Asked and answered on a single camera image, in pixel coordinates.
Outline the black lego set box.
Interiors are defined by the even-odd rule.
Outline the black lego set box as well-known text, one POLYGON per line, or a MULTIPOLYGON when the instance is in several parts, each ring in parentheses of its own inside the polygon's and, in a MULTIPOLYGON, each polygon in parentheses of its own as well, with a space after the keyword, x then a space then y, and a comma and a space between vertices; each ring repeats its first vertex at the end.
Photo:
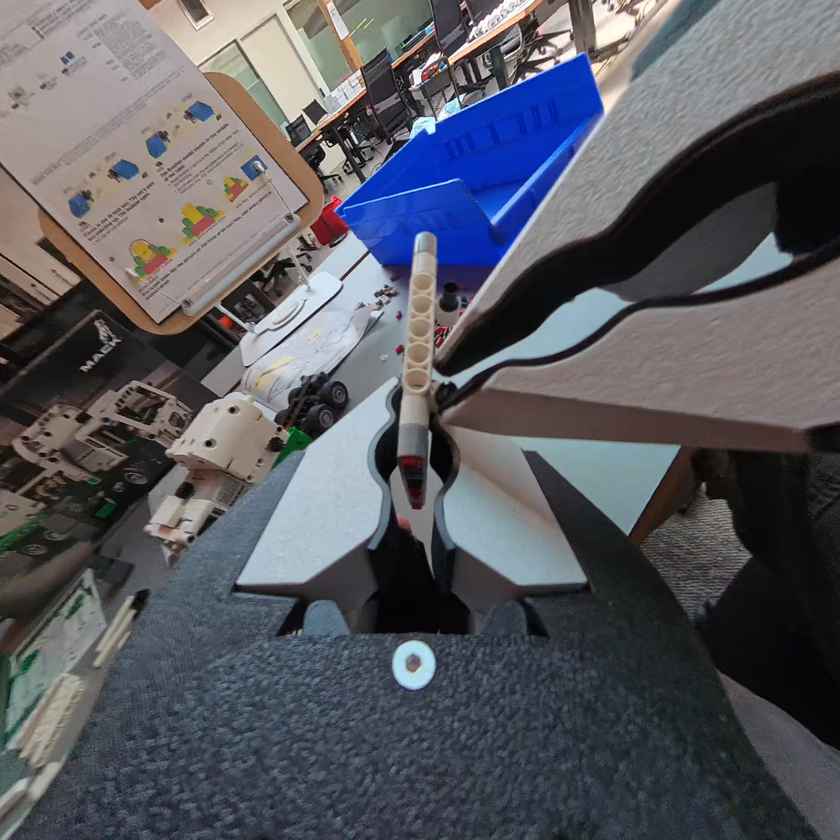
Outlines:
POLYGON ((216 399, 95 311, 2 384, 2 602, 53 595, 216 399))

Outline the person's grey trousers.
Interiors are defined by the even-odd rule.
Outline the person's grey trousers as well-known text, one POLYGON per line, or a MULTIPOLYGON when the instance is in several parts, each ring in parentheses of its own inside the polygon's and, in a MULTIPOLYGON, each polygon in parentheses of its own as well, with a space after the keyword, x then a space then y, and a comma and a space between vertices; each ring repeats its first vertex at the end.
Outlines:
POLYGON ((725 676, 838 749, 838 454, 712 450, 696 466, 749 553, 700 637, 725 676))

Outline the black office chair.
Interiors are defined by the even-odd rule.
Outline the black office chair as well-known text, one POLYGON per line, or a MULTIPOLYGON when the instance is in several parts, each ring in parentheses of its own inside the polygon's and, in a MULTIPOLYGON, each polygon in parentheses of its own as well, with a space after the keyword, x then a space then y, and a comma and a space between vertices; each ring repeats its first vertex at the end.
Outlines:
POLYGON ((329 182, 342 182, 343 178, 341 175, 325 175, 321 172, 321 164, 326 159, 326 153, 322 148, 320 140, 316 138, 310 129, 306 116, 301 114, 296 119, 290 121, 285 131, 289 141, 301 155, 301 158, 318 176, 324 194, 330 195, 329 182))
POLYGON ((388 49, 384 48, 360 69, 366 96, 369 100, 375 131, 389 145, 384 161, 390 160, 408 140, 400 137, 410 134, 416 118, 396 82, 388 49))

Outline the green white sticker sheet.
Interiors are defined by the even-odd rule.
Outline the green white sticker sheet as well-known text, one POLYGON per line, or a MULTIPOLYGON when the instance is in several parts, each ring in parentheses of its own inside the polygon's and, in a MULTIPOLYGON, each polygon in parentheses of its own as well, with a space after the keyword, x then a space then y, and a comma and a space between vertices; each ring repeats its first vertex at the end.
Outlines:
POLYGON ((85 569, 12 654, 2 678, 2 741, 14 742, 53 683, 71 671, 106 629, 92 569, 85 569))

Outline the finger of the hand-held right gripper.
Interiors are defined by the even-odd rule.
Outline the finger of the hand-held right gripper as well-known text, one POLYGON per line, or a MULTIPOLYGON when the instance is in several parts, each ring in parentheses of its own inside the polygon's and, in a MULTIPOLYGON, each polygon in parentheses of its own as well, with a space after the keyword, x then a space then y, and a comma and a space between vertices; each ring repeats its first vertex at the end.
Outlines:
POLYGON ((490 274, 435 366, 456 375, 577 295, 645 268, 702 217, 674 170, 772 98, 838 78, 838 2, 683 2, 490 274))
POLYGON ((838 453, 838 253, 634 305, 569 350, 513 360, 442 401, 503 436, 838 453))

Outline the white grey lego panel assembly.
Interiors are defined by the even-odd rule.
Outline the white grey lego panel assembly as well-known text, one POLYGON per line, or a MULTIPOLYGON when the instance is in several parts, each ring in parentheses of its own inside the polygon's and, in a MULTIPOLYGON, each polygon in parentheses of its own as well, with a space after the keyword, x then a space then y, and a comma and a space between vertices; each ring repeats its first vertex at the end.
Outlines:
POLYGON ((435 340, 437 240, 428 232, 415 237, 406 310, 402 400, 397 427, 396 456, 406 498, 414 510, 426 497, 430 394, 435 340))

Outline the lego instruction booklet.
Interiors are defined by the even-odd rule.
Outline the lego instruction booklet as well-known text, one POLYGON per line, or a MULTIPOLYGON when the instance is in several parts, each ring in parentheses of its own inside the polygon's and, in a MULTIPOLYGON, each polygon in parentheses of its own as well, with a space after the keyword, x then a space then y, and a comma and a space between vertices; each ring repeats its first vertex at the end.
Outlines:
POLYGON ((278 408, 290 390, 307 376, 332 373, 382 318, 371 306, 353 311, 324 311, 250 365, 240 392, 267 407, 278 408))

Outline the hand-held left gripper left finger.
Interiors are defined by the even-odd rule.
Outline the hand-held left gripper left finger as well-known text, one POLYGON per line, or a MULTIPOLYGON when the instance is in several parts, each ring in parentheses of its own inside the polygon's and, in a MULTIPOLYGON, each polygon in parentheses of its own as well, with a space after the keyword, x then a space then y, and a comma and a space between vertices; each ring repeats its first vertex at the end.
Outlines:
POLYGON ((400 394, 399 379, 388 379, 302 453, 237 596, 333 602, 352 632, 375 630, 400 557, 390 488, 400 394))

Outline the white green lego truck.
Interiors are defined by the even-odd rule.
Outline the white green lego truck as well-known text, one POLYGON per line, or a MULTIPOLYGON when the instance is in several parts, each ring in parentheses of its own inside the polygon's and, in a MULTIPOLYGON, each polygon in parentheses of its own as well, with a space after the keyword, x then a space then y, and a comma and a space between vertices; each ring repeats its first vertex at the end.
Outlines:
POLYGON ((168 458, 186 468, 144 531, 174 557, 257 487, 284 459, 330 430, 350 402, 347 386, 320 372, 301 378, 288 405, 267 415, 251 396, 228 395, 205 405, 168 458))

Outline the blue plastic bin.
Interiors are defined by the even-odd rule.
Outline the blue plastic bin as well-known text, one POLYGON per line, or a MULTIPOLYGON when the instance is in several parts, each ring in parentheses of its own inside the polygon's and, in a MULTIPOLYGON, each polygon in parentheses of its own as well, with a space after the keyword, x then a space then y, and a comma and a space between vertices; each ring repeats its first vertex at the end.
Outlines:
POLYGON ((494 266, 604 114, 588 55, 421 129, 337 209, 383 266, 431 233, 444 266, 494 266))

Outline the printed instruction sheet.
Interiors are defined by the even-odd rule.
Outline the printed instruction sheet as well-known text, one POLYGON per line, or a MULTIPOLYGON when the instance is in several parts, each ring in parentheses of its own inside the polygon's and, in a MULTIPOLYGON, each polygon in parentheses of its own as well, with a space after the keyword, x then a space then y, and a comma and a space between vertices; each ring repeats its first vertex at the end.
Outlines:
POLYGON ((140 2, 2 2, 2 167, 157 323, 299 230, 307 198, 140 2))

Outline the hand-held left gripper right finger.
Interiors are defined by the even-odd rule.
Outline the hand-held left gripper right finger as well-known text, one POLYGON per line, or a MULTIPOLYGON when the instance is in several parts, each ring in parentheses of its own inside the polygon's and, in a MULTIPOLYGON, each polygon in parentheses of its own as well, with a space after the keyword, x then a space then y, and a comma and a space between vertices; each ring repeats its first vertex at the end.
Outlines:
POLYGON ((587 576, 518 444, 434 425, 430 562, 444 633, 476 634, 494 609, 578 594, 587 576))

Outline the pile of small lego pins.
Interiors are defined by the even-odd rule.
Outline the pile of small lego pins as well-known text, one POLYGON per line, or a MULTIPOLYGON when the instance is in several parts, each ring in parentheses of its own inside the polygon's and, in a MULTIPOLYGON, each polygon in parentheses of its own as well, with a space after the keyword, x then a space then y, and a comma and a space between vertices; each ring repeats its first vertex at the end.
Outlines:
POLYGON ((403 333, 395 346, 397 357, 408 358, 414 367, 428 362, 443 347, 471 301, 456 283, 446 282, 438 290, 431 264, 419 267, 409 280, 405 307, 397 313, 403 333))

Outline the red plastic container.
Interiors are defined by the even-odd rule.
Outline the red plastic container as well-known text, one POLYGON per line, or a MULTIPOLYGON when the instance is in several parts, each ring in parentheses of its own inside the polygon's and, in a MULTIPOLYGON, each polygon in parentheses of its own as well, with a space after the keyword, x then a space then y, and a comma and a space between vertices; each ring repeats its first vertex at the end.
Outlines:
POLYGON ((342 199, 337 195, 332 195, 326 200, 320 215, 312 223, 310 230, 320 246, 334 247, 346 239, 350 229, 338 215, 341 204, 342 199))

